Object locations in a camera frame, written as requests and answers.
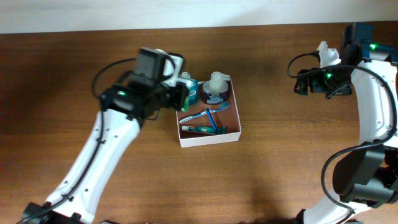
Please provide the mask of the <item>teal mouthwash bottle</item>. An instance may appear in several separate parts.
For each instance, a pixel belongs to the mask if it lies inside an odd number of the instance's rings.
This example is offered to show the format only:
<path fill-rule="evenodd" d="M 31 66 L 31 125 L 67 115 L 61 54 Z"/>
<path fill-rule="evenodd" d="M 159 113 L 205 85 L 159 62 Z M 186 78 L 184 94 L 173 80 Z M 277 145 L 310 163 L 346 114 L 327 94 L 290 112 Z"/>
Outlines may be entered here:
<path fill-rule="evenodd" d="M 180 75 L 180 78 L 187 80 L 187 88 L 189 90 L 189 94 L 187 96 L 189 105 L 195 105 L 198 103 L 198 81 L 193 79 L 188 72 L 183 72 Z"/>

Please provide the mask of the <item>purple foam soap bottle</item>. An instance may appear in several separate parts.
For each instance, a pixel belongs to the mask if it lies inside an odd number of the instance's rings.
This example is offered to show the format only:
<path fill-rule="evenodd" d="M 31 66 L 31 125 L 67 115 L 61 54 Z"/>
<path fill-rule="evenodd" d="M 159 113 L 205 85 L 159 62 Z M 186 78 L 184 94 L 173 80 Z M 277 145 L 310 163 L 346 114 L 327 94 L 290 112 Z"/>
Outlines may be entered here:
<path fill-rule="evenodd" d="M 218 105 L 227 100 L 230 76 L 221 72 L 213 72 L 209 81 L 203 84 L 205 103 Z"/>

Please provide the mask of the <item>blue disposable razor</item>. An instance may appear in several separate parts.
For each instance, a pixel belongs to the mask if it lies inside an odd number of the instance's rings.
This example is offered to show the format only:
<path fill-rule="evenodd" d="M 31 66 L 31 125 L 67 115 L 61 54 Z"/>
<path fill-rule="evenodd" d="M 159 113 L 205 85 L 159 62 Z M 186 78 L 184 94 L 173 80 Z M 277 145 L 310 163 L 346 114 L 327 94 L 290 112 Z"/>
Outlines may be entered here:
<path fill-rule="evenodd" d="M 218 135 L 218 134 L 226 134 L 226 128 L 225 127 L 217 127 L 216 122 L 214 120 L 214 118 L 211 115 L 211 111 L 209 108 L 206 109 L 206 114 L 208 116 L 208 119 L 211 123 L 211 127 L 213 129 L 213 133 Z"/>

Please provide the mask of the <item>blue white toothbrush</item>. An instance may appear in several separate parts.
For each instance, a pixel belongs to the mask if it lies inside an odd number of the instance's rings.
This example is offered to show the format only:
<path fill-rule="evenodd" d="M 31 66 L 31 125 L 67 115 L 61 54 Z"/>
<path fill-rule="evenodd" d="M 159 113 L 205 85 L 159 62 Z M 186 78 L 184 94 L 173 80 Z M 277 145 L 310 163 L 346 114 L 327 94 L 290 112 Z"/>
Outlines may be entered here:
<path fill-rule="evenodd" d="M 228 109 L 228 108 L 230 108 L 230 107 L 231 107 L 231 103 L 230 103 L 230 102 L 224 102 L 224 103 L 220 104 L 220 107 L 219 107 L 218 109 L 210 110 L 210 113 L 217 113 L 217 112 L 219 112 L 219 111 L 226 110 L 226 109 Z M 185 117 L 185 118 L 182 118 L 182 119 L 180 119 L 178 122 L 179 122 L 179 123 L 184 123 L 184 122 L 190 121 L 190 120 L 192 120 L 192 119 L 195 119 L 195 118 L 204 116 L 204 115 L 206 115 L 206 114 L 207 114 L 206 111 L 202 111 L 201 113 L 193 114 L 193 115 L 187 116 L 187 117 Z"/>

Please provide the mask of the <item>white teal toothpaste tube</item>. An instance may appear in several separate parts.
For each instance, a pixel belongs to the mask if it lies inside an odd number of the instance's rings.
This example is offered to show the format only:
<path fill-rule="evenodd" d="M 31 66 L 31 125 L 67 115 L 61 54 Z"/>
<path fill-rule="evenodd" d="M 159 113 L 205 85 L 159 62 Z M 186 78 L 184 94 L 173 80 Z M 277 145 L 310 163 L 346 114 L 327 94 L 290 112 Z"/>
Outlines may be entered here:
<path fill-rule="evenodd" d="M 214 128 L 212 126 L 181 126 L 181 130 L 189 133 L 209 135 L 226 134 L 226 127 Z"/>

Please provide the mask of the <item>green white soap packet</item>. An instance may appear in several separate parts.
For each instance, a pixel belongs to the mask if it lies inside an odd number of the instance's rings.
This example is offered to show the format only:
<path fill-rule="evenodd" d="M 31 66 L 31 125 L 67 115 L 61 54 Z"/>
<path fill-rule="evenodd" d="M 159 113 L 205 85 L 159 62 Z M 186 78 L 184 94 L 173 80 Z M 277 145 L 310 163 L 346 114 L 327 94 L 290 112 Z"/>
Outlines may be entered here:
<path fill-rule="evenodd" d="M 181 111 L 184 112 L 184 113 L 188 112 L 189 111 L 189 106 L 190 106 L 189 99 L 186 98 L 185 101 L 184 101 L 184 104 L 183 104 L 183 107 L 182 107 Z"/>

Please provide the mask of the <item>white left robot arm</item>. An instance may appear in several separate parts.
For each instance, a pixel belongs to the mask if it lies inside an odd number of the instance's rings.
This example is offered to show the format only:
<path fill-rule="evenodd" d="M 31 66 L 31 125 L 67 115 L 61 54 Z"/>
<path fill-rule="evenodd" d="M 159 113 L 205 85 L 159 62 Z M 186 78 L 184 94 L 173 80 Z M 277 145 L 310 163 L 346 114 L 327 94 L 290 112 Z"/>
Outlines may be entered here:
<path fill-rule="evenodd" d="M 109 178 L 145 121 L 157 119 L 162 108 L 184 107 L 182 55 L 143 47 L 134 61 L 133 70 L 95 96 L 96 121 L 72 168 L 43 205 L 26 206 L 21 223 L 92 223 Z"/>

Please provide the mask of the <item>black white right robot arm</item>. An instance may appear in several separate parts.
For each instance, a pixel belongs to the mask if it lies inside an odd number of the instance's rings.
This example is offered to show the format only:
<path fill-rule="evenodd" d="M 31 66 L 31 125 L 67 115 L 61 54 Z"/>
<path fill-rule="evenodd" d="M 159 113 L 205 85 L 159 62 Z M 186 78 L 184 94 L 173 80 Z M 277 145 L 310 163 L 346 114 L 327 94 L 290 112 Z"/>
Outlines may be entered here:
<path fill-rule="evenodd" d="M 397 202 L 397 51 L 373 40 L 373 27 L 355 22 L 341 34 L 339 49 L 321 42 L 312 56 L 319 67 L 295 76 L 299 95 L 327 98 L 355 94 L 359 143 L 334 153 L 332 187 L 296 223 L 353 223 L 355 215 Z"/>

